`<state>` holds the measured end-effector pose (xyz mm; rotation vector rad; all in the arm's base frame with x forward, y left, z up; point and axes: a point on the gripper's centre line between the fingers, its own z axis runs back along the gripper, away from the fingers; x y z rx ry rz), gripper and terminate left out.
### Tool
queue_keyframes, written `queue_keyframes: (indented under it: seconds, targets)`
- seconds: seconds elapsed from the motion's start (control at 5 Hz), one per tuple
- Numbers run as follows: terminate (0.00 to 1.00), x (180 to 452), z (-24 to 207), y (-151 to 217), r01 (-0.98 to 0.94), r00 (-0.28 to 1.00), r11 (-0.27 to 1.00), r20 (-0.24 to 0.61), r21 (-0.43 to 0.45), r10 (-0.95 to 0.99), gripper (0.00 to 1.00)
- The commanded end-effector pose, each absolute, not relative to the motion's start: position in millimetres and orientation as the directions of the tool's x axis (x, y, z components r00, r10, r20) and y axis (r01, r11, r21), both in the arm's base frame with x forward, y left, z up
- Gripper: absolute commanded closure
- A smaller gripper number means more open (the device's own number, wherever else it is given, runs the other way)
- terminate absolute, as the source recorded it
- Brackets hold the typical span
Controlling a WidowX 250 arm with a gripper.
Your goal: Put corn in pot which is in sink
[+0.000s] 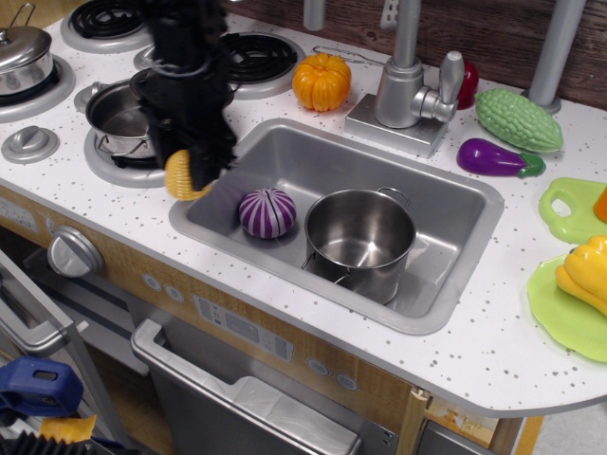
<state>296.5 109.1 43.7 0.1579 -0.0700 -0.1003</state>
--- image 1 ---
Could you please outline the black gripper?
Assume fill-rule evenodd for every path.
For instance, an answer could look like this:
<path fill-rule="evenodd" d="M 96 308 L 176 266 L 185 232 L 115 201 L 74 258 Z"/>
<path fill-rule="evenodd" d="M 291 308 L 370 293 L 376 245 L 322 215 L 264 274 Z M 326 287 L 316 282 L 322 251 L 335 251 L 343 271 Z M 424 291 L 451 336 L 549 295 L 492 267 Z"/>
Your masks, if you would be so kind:
<path fill-rule="evenodd" d="M 176 151 L 189 150 L 195 191 L 232 162 L 236 137 L 224 118 L 224 108 L 233 100 L 229 73 L 229 62 L 211 61 L 190 74 L 145 69 L 130 81 L 148 119 L 156 164 L 165 166 Z"/>

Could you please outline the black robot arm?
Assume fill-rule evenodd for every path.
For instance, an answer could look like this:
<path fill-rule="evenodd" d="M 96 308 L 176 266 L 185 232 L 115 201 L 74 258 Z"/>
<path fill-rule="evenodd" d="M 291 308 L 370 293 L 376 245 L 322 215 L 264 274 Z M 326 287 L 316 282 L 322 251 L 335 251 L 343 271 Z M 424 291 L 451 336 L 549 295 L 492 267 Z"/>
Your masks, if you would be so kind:
<path fill-rule="evenodd" d="M 235 159 L 236 136 L 224 117 L 232 102 L 230 53 L 221 42 L 226 12 L 217 1 L 137 1 L 153 37 L 153 63 L 132 80 L 149 125 L 156 162 L 189 154 L 193 189 L 201 191 Z"/>

